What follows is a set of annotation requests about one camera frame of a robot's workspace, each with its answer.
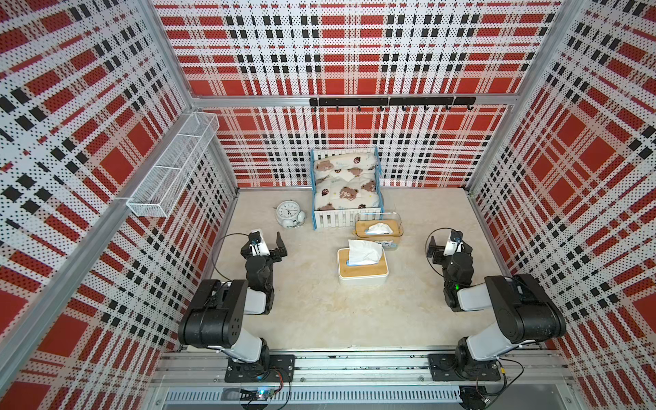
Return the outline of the clear plastic tissue box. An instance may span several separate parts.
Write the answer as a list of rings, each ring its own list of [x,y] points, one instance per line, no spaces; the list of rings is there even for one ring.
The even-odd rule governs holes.
[[[386,251],[398,249],[403,233],[401,215],[396,212],[362,213],[355,217],[355,237],[376,242]]]

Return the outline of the blue soft tissue pack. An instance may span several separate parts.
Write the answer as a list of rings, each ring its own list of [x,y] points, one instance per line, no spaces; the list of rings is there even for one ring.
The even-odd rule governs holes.
[[[392,235],[394,232],[394,229],[384,222],[373,224],[365,230],[365,234],[370,236]]]

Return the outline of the white tissue box bamboo lid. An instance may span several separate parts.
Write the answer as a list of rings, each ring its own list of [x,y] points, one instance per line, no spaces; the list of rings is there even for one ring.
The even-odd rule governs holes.
[[[350,266],[349,250],[338,250],[338,278],[342,285],[382,285],[389,277],[386,254],[374,265]]]

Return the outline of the bamboo slotted lid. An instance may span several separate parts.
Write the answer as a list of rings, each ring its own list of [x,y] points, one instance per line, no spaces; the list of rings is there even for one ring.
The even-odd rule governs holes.
[[[355,235],[360,238],[401,237],[401,224],[396,220],[359,220],[355,223]]]

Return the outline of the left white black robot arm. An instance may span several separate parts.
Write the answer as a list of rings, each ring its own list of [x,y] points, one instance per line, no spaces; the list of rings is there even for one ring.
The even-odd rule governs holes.
[[[262,372],[270,367],[268,343],[244,329],[247,315],[267,315],[275,299],[273,265],[288,256],[282,237],[269,248],[260,230],[247,234],[240,249],[245,278],[205,279],[179,323],[183,346],[215,350],[234,363]]]

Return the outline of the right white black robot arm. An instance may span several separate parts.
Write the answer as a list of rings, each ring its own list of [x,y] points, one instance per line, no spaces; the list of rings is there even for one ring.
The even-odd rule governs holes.
[[[487,276],[475,285],[473,249],[457,232],[444,245],[430,237],[426,259],[442,268],[444,299],[452,311],[494,312],[494,323],[458,342],[454,356],[459,364],[487,364],[527,343],[565,335],[564,315],[533,276]]]

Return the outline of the white alarm clock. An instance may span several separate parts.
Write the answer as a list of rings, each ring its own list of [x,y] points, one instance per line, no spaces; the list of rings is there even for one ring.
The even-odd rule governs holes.
[[[306,213],[296,201],[286,200],[277,206],[276,218],[283,228],[291,229],[304,224]]]

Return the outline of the blue white toy crib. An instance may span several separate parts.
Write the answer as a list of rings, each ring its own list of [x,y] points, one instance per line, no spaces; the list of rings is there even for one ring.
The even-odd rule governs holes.
[[[313,150],[310,162],[314,229],[352,227],[358,215],[384,212],[379,150]]]

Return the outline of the bear print blanket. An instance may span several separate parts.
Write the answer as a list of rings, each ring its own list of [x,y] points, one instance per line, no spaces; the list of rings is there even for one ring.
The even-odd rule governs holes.
[[[376,180],[358,177],[351,181],[326,179],[316,186],[314,209],[317,211],[377,208],[380,205]]]

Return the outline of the bear print pillow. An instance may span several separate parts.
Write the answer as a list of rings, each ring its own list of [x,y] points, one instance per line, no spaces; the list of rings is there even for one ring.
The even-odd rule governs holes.
[[[317,180],[351,181],[363,175],[373,174],[377,163],[377,158],[372,153],[330,155],[314,163],[314,177]]]

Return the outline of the green circuit board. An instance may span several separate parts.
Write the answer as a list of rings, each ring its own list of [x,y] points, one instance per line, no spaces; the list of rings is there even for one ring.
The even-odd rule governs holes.
[[[240,401],[271,401],[275,397],[277,391],[275,389],[241,389],[240,390]]]

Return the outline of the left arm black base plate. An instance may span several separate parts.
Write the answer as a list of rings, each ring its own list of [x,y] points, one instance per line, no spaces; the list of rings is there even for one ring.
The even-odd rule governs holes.
[[[229,384],[242,383],[284,383],[294,378],[295,355],[269,355],[265,360],[255,363],[228,360],[224,381]]]

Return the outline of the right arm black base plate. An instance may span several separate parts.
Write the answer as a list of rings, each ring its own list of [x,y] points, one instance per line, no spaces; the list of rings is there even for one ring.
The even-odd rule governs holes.
[[[456,354],[428,355],[430,375],[433,381],[497,382],[502,380],[495,361],[476,361]]]

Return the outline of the black hook rail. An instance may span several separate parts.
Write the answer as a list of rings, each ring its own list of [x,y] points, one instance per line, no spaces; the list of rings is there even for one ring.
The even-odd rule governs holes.
[[[444,107],[464,106],[470,109],[477,102],[473,96],[465,97],[314,97],[309,99],[311,107]]]

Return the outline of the aluminium front rail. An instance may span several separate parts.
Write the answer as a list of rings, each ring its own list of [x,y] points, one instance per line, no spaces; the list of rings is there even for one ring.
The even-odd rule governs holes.
[[[450,346],[375,348],[374,350],[296,350],[292,381],[270,401],[269,409],[336,408],[362,404],[401,408],[430,403],[455,407],[459,380],[434,379],[439,369],[431,355],[447,355]],[[562,356],[553,350],[521,348],[504,355],[506,372],[498,381],[478,387],[507,390],[495,399],[495,409],[584,409],[581,394]],[[229,384],[227,358],[206,351],[165,354],[155,369],[143,408],[232,408],[239,393],[257,384]]]

